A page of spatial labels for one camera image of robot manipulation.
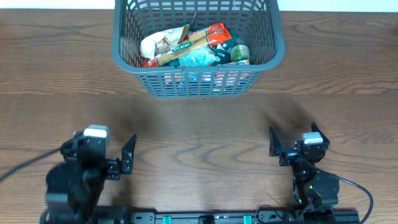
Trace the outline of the beige paper snack bag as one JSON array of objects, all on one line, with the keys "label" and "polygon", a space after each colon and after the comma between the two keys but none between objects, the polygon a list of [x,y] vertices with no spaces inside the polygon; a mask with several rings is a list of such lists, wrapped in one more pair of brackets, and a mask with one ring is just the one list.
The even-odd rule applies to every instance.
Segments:
[{"label": "beige paper snack bag", "polygon": [[190,24],[153,33],[141,41],[140,53],[152,59],[178,47],[190,29]]}]

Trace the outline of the green coffee sachet bag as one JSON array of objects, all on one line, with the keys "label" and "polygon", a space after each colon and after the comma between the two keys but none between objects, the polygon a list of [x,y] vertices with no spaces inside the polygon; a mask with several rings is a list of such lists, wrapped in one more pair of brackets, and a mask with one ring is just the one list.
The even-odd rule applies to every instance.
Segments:
[{"label": "green coffee sachet bag", "polygon": [[[225,64],[225,63],[230,63],[231,58],[230,58],[230,52],[231,49],[235,46],[235,41],[236,41],[237,35],[235,33],[231,34],[231,39],[221,43],[214,45],[210,47],[212,51],[214,51],[215,55],[220,58],[218,62],[214,62],[211,66],[219,65],[219,64]],[[168,66],[181,66],[178,59],[175,59],[167,64]]]}]

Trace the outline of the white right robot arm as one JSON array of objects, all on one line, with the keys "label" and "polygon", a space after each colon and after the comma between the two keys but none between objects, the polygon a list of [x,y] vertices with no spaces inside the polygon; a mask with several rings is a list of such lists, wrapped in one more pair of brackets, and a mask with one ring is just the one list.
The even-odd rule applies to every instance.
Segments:
[{"label": "white right robot arm", "polygon": [[[329,139],[316,123],[311,131],[304,133],[294,147],[282,147],[274,128],[269,129],[269,155],[278,157],[280,166],[290,166],[293,174],[293,196],[295,205],[280,210],[261,205],[255,212],[207,212],[207,213],[154,213],[132,212],[127,223],[132,224],[263,224],[263,223],[365,223],[369,218],[374,199],[363,186],[317,168],[330,146]],[[369,198],[369,208],[363,218],[356,210],[339,210],[338,193],[340,182],[362,190]]]}]

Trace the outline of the green lid jar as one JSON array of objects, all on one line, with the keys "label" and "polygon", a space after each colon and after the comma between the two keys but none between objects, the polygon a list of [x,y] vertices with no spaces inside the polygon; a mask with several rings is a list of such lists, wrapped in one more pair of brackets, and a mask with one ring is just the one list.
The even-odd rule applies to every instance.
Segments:
[{"label": "green lid jar", "polygon": [[235,45],[230,52],[230,58],[232,62],[240,60],[249,60],[251,54],[249,48],[246,45]]}]

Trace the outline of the mint green snack packet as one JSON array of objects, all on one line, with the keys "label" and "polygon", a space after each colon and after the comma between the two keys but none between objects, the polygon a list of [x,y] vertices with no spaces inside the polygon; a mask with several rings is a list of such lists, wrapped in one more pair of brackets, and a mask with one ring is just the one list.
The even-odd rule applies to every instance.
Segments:
[{"label": "mint green snack packet", "polygon": [[220,58],[208,46],[195,49],[178,59],[183,67],[206,67],[219,60]]}]

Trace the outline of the red spaghetti packet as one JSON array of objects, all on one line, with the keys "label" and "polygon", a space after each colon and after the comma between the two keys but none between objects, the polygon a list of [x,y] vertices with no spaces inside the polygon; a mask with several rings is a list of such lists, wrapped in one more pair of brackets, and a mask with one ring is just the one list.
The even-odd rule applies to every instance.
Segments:
[{"label": "red spaghetti packet", "polygon": [[212,47],[229,39],[231,39],[231,34],[221,22],[193,32],[188,31],[183,42],[178,47],[161,54],[156,58],[145,58],[142,66],[144,68],[165,66],[169,62],[178,59],[195,49],[205,46]]}]

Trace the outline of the colourful tissue multipack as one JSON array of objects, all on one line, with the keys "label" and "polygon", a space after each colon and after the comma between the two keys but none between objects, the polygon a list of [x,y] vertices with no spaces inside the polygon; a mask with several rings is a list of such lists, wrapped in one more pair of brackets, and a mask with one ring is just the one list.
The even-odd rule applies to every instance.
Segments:
[{"label": "colourful tissue multipack", "polygon": [[227,66],[227,65],[249,65],[250,64],[250,60],[249,59],[245,59],[245,60],[238,60],[235,62],[230,62],[230,63],[225,63],[223,64],[223,66]]}]

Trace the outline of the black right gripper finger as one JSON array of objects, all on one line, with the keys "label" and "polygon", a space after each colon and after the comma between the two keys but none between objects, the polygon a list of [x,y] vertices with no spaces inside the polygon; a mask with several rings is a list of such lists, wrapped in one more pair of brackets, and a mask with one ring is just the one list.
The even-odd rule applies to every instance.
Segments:
[{"label": "black right gripper finger", "polygon": [[270,137],[269,156],[270,157],[279,156],[282,152],[282,145],[272,126],[269,127],[269,137]]},{"label": "black right gripper finger", "polygon": [[316,124],[316,122],[312,122],[311,123],[311,129],[312,129],[312,132],[314,133],[314,132],[318,132],[319,134],[320,134],[320,136],[322,137],[322,139],[323,139],[323,143],[324,144],[329,144],[330,143],[330,140],[320,131],[320,129],[319,129],[319,127],[317,126],[317,124]]}]

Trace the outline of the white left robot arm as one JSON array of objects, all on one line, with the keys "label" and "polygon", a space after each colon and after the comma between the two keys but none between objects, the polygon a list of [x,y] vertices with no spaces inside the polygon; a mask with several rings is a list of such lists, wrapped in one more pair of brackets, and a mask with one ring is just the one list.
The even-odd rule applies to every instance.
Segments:
[{"label": "white left robot arm", "polygon": [[47,210],[40,223],[127,223],[126,208],[99,207],[106,180],[131,174],[136,136],[121,149],[122,158],[105,158],[108,137],[83,131],[60,147],[64,162],[46,176]]}]

